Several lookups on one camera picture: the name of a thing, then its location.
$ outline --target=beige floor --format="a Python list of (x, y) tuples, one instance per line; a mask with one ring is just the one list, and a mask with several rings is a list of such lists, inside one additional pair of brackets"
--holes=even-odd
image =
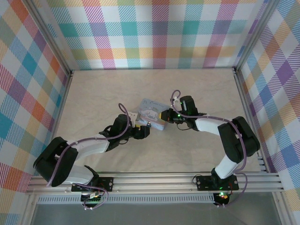
[[(199, 112), (225, 118), (244, 115), (230, 69), (76, 71), (57, 136), (71, 140), (92, 136), (121, 113), (119, 102), (129, 111), (143, 98), (169, 104), (174, 89), (182, 96), (191, 95)], [(207, 172), (224, 154), (218, 136), (180, 131), (168, 124), (164, 131), (151, 129), (146, 139), (130, 139), (76, 164), (96, 171)], [(256, 157), (248, 158), (245, 171), (259, 170)]]

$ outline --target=plaid wall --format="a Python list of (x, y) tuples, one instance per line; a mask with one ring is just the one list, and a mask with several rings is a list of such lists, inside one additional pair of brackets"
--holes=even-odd
[(74, 69), (232, 67), (268, 0), (36, 0)]
[(281, 0), (242, 73), (263, 151), (300, 224), (300, 0)]
[(21, 0), (0, 1), (0, 225), (16, 224), (67, 76)]

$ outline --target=purple cable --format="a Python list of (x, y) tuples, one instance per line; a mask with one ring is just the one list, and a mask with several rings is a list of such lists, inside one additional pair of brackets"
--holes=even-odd
[(237, 133), (237, 135), (238, 135), (238, 137), (239, 137), (239, 139), (240, 139), (240, 143), (241, 143), (241, 145), (242, 145), (243, 154), (244, 154), (244, 162), (243, 162), (242, 167), (241, 167), (240, 169), (234, 170), (233, 172), (236, 173), (236, 172), (242, 171), (242, 170), (245, 168), (245, 166), (246, 166), (246, 162), (247, 162), (247, 152), (246, 152), (246, 147), (245, 147), (244, 141), (243, 141), (243, 139), (242, 139), (242, 135), (240, 134), (238, 128), (234, 125), (234, 123), (232, 123), (230, 120), (222, 119), (222, 118), (220, 118), (220, 117), (215, 117), (215, 116), (186, 116), (186, 115), (181, 114), (181, 113), (175, 108), (175, 106), (174, 106), (174, 100), (173, 100), (173, 99), (174, 99), (174, 94), (175, 94), (176, 92), (179, 93), (179, 95), (177, 96), (177, 98), (180, 97), (180, 94), (181, 94), (180, 90), (175, 90), (175, 91), (173, 91), (172, 96), (171, 96), (171, 102), (172, 102), (172, 108), (174, 109), (174, 111), (175, 111), (176, 113), (178, 113), (178, 115), (180, 115), (180, 116), (182, 116), (182, 117), (186, 117), (186, 118), (209, 118), (209, 119), (214, 119), (214, 120), (221, 120), (221, 121), (225, 121), (225, 122), (229, 123), (229, 124), (233, 127), (233, 129), (235, 130), (235, 132)]
[(73, 142), (73, 143), (69, 144), (69, 145), (62, 151), (62, 153), (61, 153), (59, 159), (57, 160), (57, 163), (56, 163), (56, 165), (55, 165), (55, 168), (54, 168), (54, 171), (53, 171), (53, 173), (52, 173), (52, 176), (51, 176), (51, 178), (49, 179), (49, 181), (48, 181), (48, 183), (47, 183), (47, 185), (46, 185), (47, 187), (49, 187), (49, 186), (52, 184), (52, 181), (53, 181), (53, 179), (54, 179), (54, 177), (55, 177), (55, 175), (56, 175), (56, 173), (57, 173), (57, 170), (58, 170), (58, 167), (59, 167), (59, 165), (60, 165), (60, 162), (61, 162), (62, 157), (64, 156), (64, 154), (66, 153), (66, 151), (67, 151), (69, 148), (71, 148), (73, 145), (76, 145), (76, 144), (81, 143), (81, 142), (89, 141), (89, 140), (95, 140), (95, 139), (96, 139), (96, 140), (111, 140), (111, 139), (115, 139), (115, 138), (121, 137), (123, 134), (125, 134), (125, 132), (127, 131), (128, 127), (129, 127), (130, 117), (129, 117), (129, 114), (128, 114), (127, 109), (125, 108), (125, 106), (124, 106), (123, 104), (119, 103), (119, 108), (120, 108), (120, 110), (121, 110), (123, 113), (125, 113), (126, 116), (127, 116), (127, 125), (126, 125), (125, 129), (123, 130), (123, 132), (122, 132), (121, 134), (115, 136), (115, 137), (100, 137), (100, 138), (98, 138), (98, 137), (97, 137), (97, 138), (95, 138), (95, 137), (88, 137), (88, 138), (83, 138), (83, 139), (81, 139), (81, 140), (78, 140), (78, 141), (76, 141), (76, 142)]
[(93, 189), (97, 189), (97, 190), (99, 190), (99, 191), (104, 191), (104, 192), (106, 193), (106, 198), (103, 200), (103, 202), (101, 202), (100, 204), (98, 204), (98, 205), (96, 205), (96, 206), (94, 206), (94, 207), (87, 207), (86, 204), (85, 204), (85, 202), (83, 202), (83, 207), (84, 207), (85, 209), (87, 209), (87, 210), (93, 210), (93, 209), (96, 209), (96, 208), (100, 207), (100, 206), (103, 205), (103, 204), (107, 201), (107, 199), (108, 199), (108, 191), (105, 190), (104, 188), (101, 188), (101, 187), (94, 187), (94, 186), (88, 186), (88, 185), (84, 185), (84, 184), (77, 184), (77, 183), (75, 183), (75, 184), (76, 184), (76, 185), (79, 185), (79, 186), (81, 186), (81, 187), (84, 187), (84, 188), (93, 188)]
[(175, 91), (173, 91), (172, 96), (171, 96), (171, 103), (172, 103), (172, 108), (174, 109), (174, 111), (175, 111), (176, 113), (178, 113), (178, 115), (180, 115), (180, 116), (182, 116), (182, 117), (186, 117), (186, 118), (209, 118), (209, 119), (214, 119), (214, 120), (225, 121), (225, 122), (229, 123), (229, 124), (233, 127), (233, 129), (235, 130), (235, 132), (237, 133), (237, 135), (238, 135), (238, 137), (239, 137), (239, 139), (240, 139), (240, 143), (241, 143), (241, 145), (242, 145), (243, 154), (244, 154), (244, 162), (243, 162), (242, 167), (239, 168), (239, 169), (234, 170), (233, 173), (244, 175), (246, 181), (245, 181), (245, 186), (244, 186), (244, 188), (243, 188), (243, 191), (239, 194), (239, 197), (236, 198), (233, 202), (227, 204), (227, 206), (228, 206), (228, 205), (232, 205), (233, 203), (235, 203), (237, 200), (239, 200), (239, 199), (242, 197), (242, 195), (243, 195), (243, 194), (245, 193), (245, 191), (246, 191), (246, 187), (247, 187), (247, 184), (248, 184), (248, 178), (247, 178), (246, 174), (244, 174), (244, 173), (242, 173), (242, 172), (239, 172), (239, 171), (241, 171), (241, 170), (243, 170), (243, 169), (245, 168), (246, 162), (247, 162), (247, 152), (246, 152), (246, 147), (245, 147), (244, 141), (243, 141), (243, 139), (242, 139), (242, 136), (241, 136), (241, 134), (240, 134), (238, 128), (237, 128), (237, 127), (234, 125), (234, 123), (232, 123), (230, 120), (222, 119), (222, 118), (220, 118), (220, 117), (215, 117), (215, 116), (186, 116), (186, 115), (181, 114), (181, 113), (175, 108), (175, 106), (174, 106), (174, 94), (175, 94), (176, 92), (179, 93), (179, 95), (177, 96), (177, 98), (180, 97), (180, 94), (181, 94), (180, 90), (175, 90)]

